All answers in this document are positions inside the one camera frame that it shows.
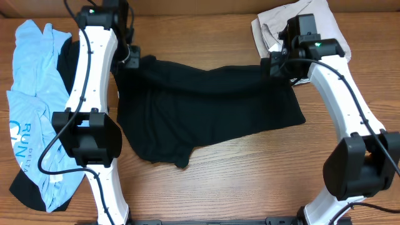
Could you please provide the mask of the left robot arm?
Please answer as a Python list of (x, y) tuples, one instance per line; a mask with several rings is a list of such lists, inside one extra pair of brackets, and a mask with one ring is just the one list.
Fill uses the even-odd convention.
[(127, 1), (103, 1), (82, 7), (74, 18), (79, 54), (74, 83), (63, 112), (52, 126), (67, 155), (74, 159), (92, 189), (96, 224), (131, 224), (118, 174), (122, 132), (109, 117), (108, 86), (112, 67), (136, 68), (139, 48), (132, 46), (132, 9)]

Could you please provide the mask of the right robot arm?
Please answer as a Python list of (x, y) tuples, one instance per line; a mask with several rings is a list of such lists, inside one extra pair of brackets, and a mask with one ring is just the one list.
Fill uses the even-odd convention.
[(337, 146), (323, 165), (324, 187), (295, 216), (268, 224), (350, 224), (346, 213), (390, 188), (399, 174), (399, 133), (388, 132), (366, 104), (335, 39), (322, 39), (312, 14), (294, 16), (279, 33), (280, 51), (269, 57), (269, 78), (308, 78), (334, 123)]

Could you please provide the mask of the black t-shirt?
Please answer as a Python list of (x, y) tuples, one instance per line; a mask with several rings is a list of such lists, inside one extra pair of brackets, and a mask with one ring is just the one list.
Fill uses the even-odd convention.
[(305, 122), (291, 86), (268, 79), (263, 65), (207, 71), (146, 56), (115, 81), (117, 122), (152, 163), (185, 168), (196, 147)]

